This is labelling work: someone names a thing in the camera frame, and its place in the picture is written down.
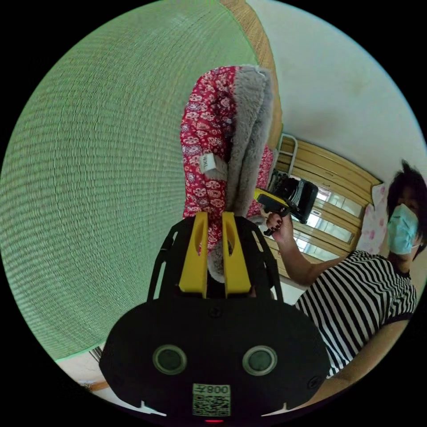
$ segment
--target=woven mat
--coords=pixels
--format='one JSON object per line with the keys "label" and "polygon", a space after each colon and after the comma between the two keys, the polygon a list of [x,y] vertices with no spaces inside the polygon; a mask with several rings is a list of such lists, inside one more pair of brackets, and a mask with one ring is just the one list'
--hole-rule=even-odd
{"label": "woven mat", "polygon": [[37,87],[1,171],[0,249],[52,358],[104,342],[145,301],[184,209],[179,137],[191,90],[212,68],[257,63],[219,2],[162,1],[88,35]]}
{"label": "woven mat", "polygon": [[274,150],[277,148],[282,134],[282,107],[280,104],[276,66],[274,64],[270,41],[268,40],[258,15],[245,0],[221,0],[221,3],[231,11],[236,21],[241,25],[246,37],[254,48],[259,64],[271,71],[274,105],[273,120],[267,144]]}

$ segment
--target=person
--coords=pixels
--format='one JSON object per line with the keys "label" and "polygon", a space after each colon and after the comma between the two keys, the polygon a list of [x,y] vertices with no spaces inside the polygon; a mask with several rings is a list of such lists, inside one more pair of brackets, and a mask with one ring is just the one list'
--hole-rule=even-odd
{"label": "person", "polygon": [[306,290],[295,307],[318,327],[330,371],[316,395],[303,406],[342,391],[361,379],[394,345],[417,304],[410,269],[427,243],[427,186],[402,161],[387,197],[387,258],[355,250],[319,264],[308,262],[294,240],[290,215],[271,214],[283,264]]}

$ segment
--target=striped shirt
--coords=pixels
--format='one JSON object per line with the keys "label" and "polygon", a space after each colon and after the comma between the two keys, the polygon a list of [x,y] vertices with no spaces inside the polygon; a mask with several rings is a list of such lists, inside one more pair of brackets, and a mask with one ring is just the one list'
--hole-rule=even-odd
{"label": "striped shirt", "polygon": [[409,319],[415,306],[409,273],[361,250],[324,271],[295,304],[319,328],[330,360],[328,378],[345,367],[382,326]]}

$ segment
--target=surgical mask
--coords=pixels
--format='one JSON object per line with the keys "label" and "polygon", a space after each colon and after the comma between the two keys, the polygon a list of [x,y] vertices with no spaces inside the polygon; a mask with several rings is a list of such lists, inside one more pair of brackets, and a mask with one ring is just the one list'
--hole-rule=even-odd
{"label": "surgical mask", "polygon": [[413,246],[417,238],[418,218],[406,205],[396,207],[387,224],[387,230],[388,247],[392,253],[410,254],[413,248],[419,246]]}

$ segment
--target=black hair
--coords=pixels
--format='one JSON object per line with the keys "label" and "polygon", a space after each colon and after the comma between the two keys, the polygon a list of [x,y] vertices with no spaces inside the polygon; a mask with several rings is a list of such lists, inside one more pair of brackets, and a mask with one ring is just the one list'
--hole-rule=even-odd
{"label": "black hair", "polygon": [[[415,168],[411,168],[408,162],[402,160],[402,170],[396,173],[388,190],[388,220],[390,220],[405,187],[410,187],[414,191],[414,197],[419,206],[418,236],[421,236],[424,242],[427,240],[427,185],[420,172]],[[424,249],[426,249],[425,244],[418,248],[414,259],[417,258]]]}

